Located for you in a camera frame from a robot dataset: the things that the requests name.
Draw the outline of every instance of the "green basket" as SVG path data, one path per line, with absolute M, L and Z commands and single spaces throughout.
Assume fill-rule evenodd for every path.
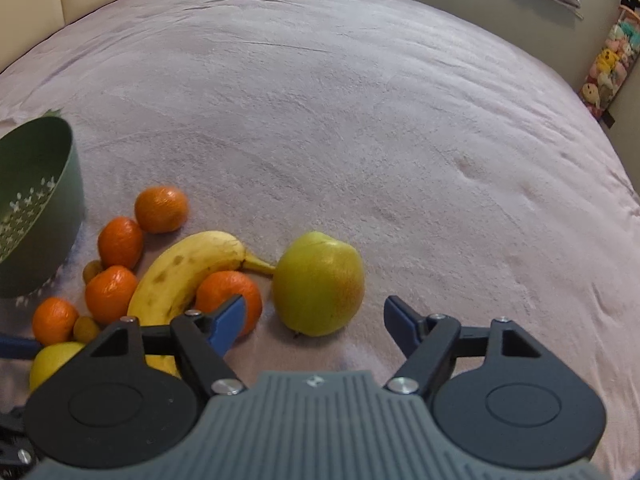
M 0 139 L 0 298 L 33 292 L 66 260 L 84 216 L 69 124 L 40 117 Z

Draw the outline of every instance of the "bed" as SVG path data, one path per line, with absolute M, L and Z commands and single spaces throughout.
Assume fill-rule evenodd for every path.
M 42 296 L 2 301 L 5 331 L 29 335 L 48 295 L 84 309 L 101 227 L 176 184 L 193 210 L 178 237 L 229 231 L 276 261 L 321 230 L 366 263 L 364 306 L 327 338 L 293 339 L 260 282 L 265 313 L 228 354 L 247 383 L 345 368 L 382 383 L 402 362 L 389 294 L 468 325 L 508 316 L 602 396 L 596 464 L 640 467 L 640 202 L 578 97 L 523 51 L 410 0 L 117 0 L 0 74 L 4 132 L 49 108 L 74 128 L 86 220 Z M 175 239 L 147 240 L 139 275 Z M 7 410 L 28 364 L 0 370 Z

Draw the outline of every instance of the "banana stem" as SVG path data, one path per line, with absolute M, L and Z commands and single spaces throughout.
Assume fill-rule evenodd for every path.
M 258 256 L 249 251 L 244 256 L 244 262 L 241 266 L 242 270 L 252 270 L 253 272 L 259 272 L 266 276 L 273 276 L 276 268 L 267 262 L 262 261 Z

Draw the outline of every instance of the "banana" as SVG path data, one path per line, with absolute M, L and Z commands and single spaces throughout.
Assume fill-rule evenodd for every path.
M 219 270 L 253 270 L 273 275 L 275 267 L 251 254 L 235 236 L 204 231 L 186 237 L 160 254 L 140 280 L 127 314 L 140 325 L 168 324 L 193 301 L 200 283 Z M 146 362 L 179 376 L 172 356 L 147 356 Z

